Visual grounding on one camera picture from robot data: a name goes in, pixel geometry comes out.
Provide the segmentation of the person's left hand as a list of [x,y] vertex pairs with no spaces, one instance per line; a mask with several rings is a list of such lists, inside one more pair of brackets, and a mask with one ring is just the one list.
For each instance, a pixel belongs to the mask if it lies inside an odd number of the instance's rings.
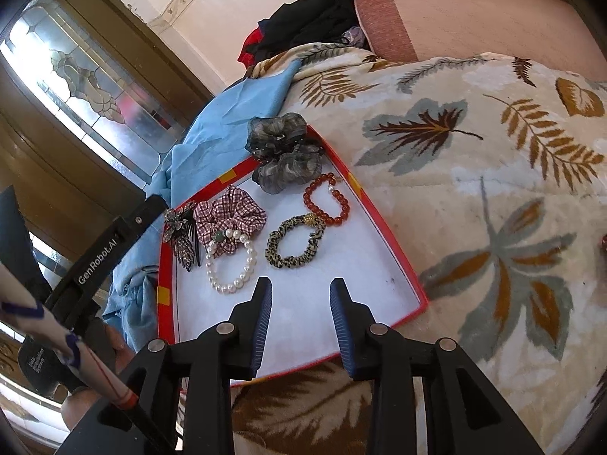
[[[118,375],[135,357],[135,351],[127,345],[123,335],[113,326],[105,323],[105,334],[115,354],[115,375]],[[104,390],[99,389],[98,381],[85,380],[83,387],[76,388],[66,397],[61,406],[64,423],[73,430],[94,403],[104,397]]]

